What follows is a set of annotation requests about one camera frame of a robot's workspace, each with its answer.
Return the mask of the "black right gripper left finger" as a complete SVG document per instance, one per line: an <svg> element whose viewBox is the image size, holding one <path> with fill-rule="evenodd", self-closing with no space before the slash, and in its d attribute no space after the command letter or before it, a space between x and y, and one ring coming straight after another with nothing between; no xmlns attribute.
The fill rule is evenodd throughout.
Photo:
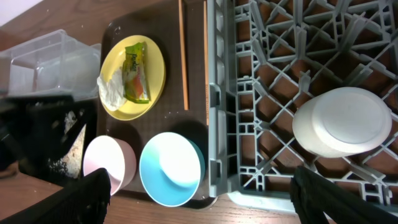
<svg viewBox="0 0 398 224"><path fill-rule="evenodd" d="M110 204L108 172L99 168L78 182L1 220L2 224L102 224Z"/></svg>

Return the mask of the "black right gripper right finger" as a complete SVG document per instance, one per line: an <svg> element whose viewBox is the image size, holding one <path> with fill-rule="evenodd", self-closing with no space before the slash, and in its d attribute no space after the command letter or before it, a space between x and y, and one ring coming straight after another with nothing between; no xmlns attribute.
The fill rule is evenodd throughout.
<svg viewBox="0 0 398 224"><path fill-rule="evenodd" d="M397 223L397 217L357 198L303 166L290 181L290 199L302 223Z"/></svg>

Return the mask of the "yellow plate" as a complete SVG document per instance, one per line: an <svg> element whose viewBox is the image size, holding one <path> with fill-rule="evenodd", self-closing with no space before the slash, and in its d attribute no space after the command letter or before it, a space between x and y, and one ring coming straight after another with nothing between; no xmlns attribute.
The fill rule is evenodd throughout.
<svg viewBox="0 0 398 224"><path fill-rule="evenodd" d="M125 48L138 42L146 44L145 75L148 84L150 102L148 104L137 104L127 101L116 111L105 111L115 119L130 121L139 118L152 109L159 100L166 81L164 57L158 45L150 38L143 35L132 35L119 41L107 54L101 66L100 74L105 81L109 81L113 73L119 69L125 59Z"/></svg>

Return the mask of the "white tissue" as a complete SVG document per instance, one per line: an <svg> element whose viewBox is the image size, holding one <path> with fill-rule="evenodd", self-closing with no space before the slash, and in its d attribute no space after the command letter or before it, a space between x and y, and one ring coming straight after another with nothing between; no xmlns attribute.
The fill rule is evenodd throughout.
<svg viewBox="0 0 398 224"><path fill-rule="evenodd" d="M125 91L121 69L117 69L108 82L105 81L103 74L101 74L97 78L97 85L102 103L110 111L120 109L127 102L127 98L124 96Z"/></svg>

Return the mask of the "pink bowl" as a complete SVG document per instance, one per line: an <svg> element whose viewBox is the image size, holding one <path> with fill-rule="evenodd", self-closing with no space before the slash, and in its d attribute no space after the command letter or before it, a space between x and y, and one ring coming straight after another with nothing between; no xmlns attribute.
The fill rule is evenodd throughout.
<svg viewBox="0 0 398 224"><path fill-rule="evenodd" d="M113 196L134 178L137 159L126 141L98 136L86 148L82 167L84 176L100 168L106 169L111 184L110 195Z"/></svg>

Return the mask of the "green snack wrapper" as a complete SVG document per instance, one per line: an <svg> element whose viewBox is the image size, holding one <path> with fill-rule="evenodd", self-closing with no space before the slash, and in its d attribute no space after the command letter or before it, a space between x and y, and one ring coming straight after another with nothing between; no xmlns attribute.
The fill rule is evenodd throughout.
<svg viewBox="0 0 398 224"><path fill-rule="evenodd" d="M126 56L122 65L124 97L138 104L150 102L145 75L146 47L145 42L126 47Z"/></svg>

